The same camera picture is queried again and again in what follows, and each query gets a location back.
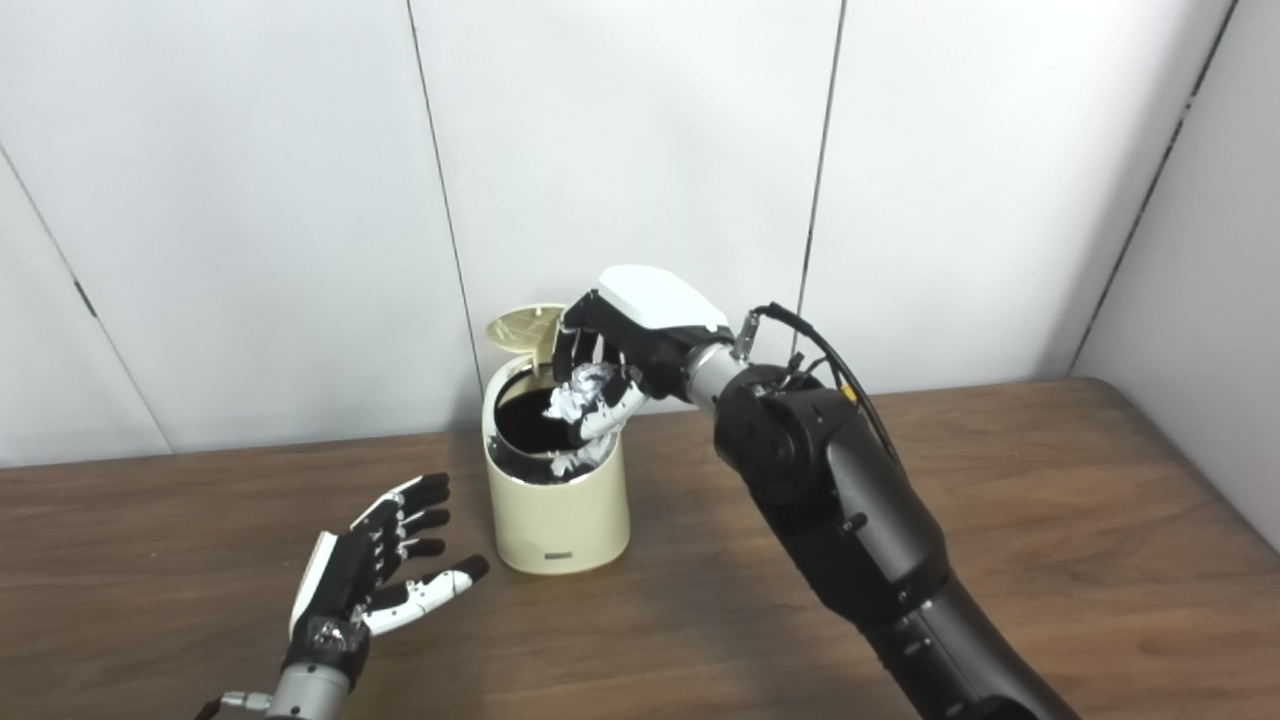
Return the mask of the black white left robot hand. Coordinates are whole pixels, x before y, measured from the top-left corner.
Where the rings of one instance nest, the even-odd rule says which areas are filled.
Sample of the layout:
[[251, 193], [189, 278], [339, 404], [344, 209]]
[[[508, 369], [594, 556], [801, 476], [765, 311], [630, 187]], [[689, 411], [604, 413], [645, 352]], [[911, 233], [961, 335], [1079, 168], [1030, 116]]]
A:
[[406, 562], [445, 552], [443, 539], [424, 533], [449, 523], [449, 497], [448, 474], [413, 477], [379, 495], [342, 533], [317, 536], [294, 594], [283, 667], [326, 667], [356, 685], [372, 638], [416, 623], [489, 573], [488, 560], [472, 555], [396, 582]]

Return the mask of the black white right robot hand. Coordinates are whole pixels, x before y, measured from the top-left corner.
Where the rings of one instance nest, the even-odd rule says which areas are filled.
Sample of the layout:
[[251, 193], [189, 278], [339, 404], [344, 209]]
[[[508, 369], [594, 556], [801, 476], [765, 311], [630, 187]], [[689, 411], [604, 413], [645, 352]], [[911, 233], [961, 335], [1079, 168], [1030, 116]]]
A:
[[707, 413], [744, 365], [723, 311], [675, 273], [643, 265], [605, 269], [559, 315], [552, 345], [557, 382], [600, 359], [614, 366], [603, 391], [570, 423], [584, 446], [618, 430], [648, 400], [677, 398]]

